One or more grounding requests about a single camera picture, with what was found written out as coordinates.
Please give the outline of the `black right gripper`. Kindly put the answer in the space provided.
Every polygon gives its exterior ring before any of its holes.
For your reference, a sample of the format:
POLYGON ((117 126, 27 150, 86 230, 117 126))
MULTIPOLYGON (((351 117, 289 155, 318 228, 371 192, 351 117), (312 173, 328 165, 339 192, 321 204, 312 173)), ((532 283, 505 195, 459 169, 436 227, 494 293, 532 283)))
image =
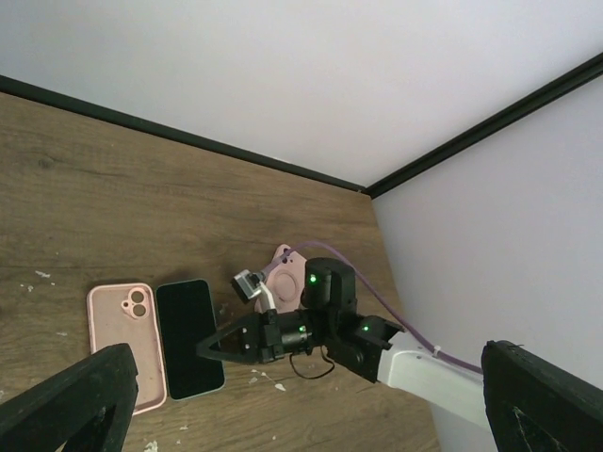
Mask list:
POLYGON ((196 345, 198 357, 229 363, 272 363, 301 352, 301 311, 244 315, 196 345))

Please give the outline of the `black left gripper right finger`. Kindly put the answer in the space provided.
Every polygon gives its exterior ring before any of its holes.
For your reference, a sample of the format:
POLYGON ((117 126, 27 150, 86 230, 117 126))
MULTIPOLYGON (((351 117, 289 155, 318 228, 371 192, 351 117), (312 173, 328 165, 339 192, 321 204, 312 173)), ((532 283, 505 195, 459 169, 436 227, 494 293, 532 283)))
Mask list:
POLYGON ((602 449, 600 389, 508 341, 489 341, 481 368, 499 451, 602 449))

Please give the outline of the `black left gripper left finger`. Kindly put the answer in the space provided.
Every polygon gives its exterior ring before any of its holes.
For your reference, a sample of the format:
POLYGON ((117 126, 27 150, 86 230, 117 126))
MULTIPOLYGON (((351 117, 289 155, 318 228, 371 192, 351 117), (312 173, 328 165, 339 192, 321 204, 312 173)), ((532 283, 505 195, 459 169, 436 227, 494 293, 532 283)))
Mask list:
POLYGON ((131 347, 105 347, 1 405, 3 451, 120 451, 138 396, 131 347))

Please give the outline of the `black screen smartphone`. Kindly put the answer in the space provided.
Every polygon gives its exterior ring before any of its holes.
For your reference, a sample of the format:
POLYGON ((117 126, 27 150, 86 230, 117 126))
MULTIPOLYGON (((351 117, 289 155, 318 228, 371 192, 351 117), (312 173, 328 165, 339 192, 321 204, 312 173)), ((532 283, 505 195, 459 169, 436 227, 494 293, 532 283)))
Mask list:
POLYGON ((208 283, 163 284, 155 291, 155 305, 170 397, 186 400, 220 390, 225 384, 222 362, 197 355, 197 344, 217 332, 208 283))

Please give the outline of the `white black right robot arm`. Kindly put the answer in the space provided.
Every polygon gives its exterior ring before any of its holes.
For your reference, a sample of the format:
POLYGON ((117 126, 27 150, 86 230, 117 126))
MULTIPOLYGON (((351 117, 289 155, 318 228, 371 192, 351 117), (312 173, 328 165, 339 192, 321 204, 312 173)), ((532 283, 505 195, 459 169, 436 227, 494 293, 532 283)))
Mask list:
POLYGON ((452 363, 408 327, 358 314, 356 277, 354 268, 340 260, 310 259, 300 309, 280 314, 260 277, 243 271, 233 286, 243 299, 257 297, 261 312, 203 339, 196 352, 215 361, 259 365, 319 349, 326 361, 371 383, 418 396, 488 429, 481 371, 452 363))

